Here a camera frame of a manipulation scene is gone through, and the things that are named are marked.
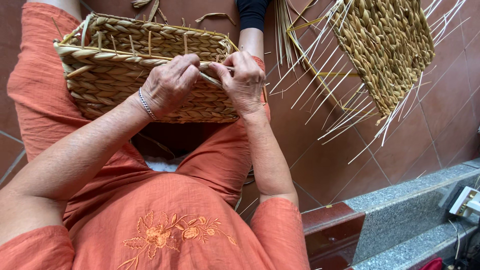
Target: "sleeve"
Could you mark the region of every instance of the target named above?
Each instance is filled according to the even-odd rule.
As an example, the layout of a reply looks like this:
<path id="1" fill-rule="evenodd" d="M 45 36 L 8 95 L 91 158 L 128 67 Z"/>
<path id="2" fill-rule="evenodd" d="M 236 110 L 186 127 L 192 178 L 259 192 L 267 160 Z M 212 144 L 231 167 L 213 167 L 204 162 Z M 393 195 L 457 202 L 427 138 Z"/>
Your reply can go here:
<path id="1" fill-rule="evenodd" d="M 289 200 L 261 203 L 250 226 L 276 269 L 310 269 L 301 215 Z"/>
<path id="2" fill-rule="evenodd" d="M 23 233 L 0 245 L 2 269 L 72 269 L 72 242 L 63 226 L 46 226 Z"/>

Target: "woven panel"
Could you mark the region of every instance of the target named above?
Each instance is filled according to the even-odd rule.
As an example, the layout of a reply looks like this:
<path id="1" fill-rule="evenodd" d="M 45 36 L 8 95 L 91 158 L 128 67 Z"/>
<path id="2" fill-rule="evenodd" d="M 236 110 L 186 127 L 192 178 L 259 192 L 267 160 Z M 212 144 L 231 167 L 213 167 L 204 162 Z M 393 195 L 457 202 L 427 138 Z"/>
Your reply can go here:
<path id="1" fill-rule="evenodd" d="M 122 103 L 146 81 L 150 71 L 167 64 L 176 55 L 196 53 L 202 61 L 223 61 L 233 51 L 233 45 L 223 34 L 184 27 L 160 25 L 102 14 L 91 14 L 87 40 L 82 49 L 83 25 L 54 48 L 59 54 L 65 79 L 78 108 L 86 118 L 95 119 Z M 148 36 L 151 34 L 151 52 Z M 101 51 L 98 35 L 102 32 Z M 135 54 L 132 53 L 132 42 Z M 200 70 L 208 73 L 208 63 L 202 62 Z M 164 123 L 234 122 L 238 119 L 231 100 L 216 85 L 199 80 L 185 103 L 177 111 L 159 120 Z"/>
<path id="2" fill-rule="evenodd" d="M 343 0 L 332 10 L 341 49 L 378 111 L 389 115 L 435 56 L 420 0 Z"/>

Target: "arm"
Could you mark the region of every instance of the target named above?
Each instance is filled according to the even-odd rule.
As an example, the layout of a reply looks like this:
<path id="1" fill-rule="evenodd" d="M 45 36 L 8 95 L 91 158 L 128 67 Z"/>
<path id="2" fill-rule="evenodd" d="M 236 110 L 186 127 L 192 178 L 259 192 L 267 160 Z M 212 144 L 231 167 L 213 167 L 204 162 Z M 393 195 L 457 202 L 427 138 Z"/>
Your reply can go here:
<path id="1" fill-rule="evenodd" d="M 233 77 L 225 65 L 235 67 Z M 287 161 L 260 102 L 265 73 L 247 52 L 233 53 L 225 59 L 224 65 L 212 63 L 210 68 L 221 78 L 226 93 L 245 122 L 260 203 L 280 197 L 298 206 Z"/>
<path id="2" fill-rule="evenodd" d="M 196 55 L 179 56 L 151 71 L 142 94 L 158 118 L 183 103 L 199 77 L 199 64 Z M 36 228 L 63 225 L 68 199 L 151 120 L 133 94 L 28 163 L 0 190 L 0 245 Z"/>

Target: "silver bracelet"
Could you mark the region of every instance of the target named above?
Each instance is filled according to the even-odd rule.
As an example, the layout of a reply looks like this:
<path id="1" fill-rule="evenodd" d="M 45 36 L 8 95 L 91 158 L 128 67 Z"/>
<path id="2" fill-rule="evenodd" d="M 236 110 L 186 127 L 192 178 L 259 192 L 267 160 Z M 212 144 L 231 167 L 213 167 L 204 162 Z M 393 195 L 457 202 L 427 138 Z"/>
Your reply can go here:
<path id="1" fill-rule="evenodd" d="M 142 95 L 142 88 L 138 89 L 138 96 L 140 97 L 140 101 L 144 105 L 144 108 L 148 112 L 148 114 L 150 114 L 154 121 L 157 121 L 158 118 L 152 113 L 152 110 L 150 110 L 150 107 L 148 107 L 148 104 L 145 102 L 144 96 Z"/>

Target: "embroidered flower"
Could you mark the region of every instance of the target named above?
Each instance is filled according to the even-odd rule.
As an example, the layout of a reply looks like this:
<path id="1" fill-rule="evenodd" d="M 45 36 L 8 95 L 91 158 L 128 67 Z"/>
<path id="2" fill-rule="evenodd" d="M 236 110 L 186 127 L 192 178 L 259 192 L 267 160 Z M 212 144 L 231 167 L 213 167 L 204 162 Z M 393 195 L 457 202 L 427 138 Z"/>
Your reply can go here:
<path id="1" fill-rule="evenodd" d="M 198 241 L 201 240 L 205 243 L 205 241 L 208 240 L 206 236 L 214 236 L 217 231 L 226 236 L 230 243 L 237 245 L 235 238 L 218 228 L 218 225 L 222 224 L 218 221 L 218 218 L 212 222 L 203 216 L 194 218 L 188 222 L 185 220 L 187 217 L 192 216 L 195 216 L 195 214 L 184 215 L 177 219 L 177 214 L 174 214 L 170 226 L 168 226 L 168 215 L 165 212 L 160 214 L 156 226 L 153 226 L 153 211 L 148 213 L 144 218 L 140 217 L 137 223 L 137 232 L 141 236 L 127 239 L 123 241 L 123 243 L 131 249 L 140 249 L 141 251 L 137 256 L 120 264 L 117 269 L 128 264 L 125 270 L 128 270 L 132 265 L 135 265 L 134 269 L 136 270 L 139 262 L 138 257 L 146 250 L 149 259 L 155 257 L 159 248 L 168 247 L 179 252 L 180 244 L 172 236 L 172 229 L 174 228 L 182 231 L 181 237 L 183 241 L 198 238 Z"/>

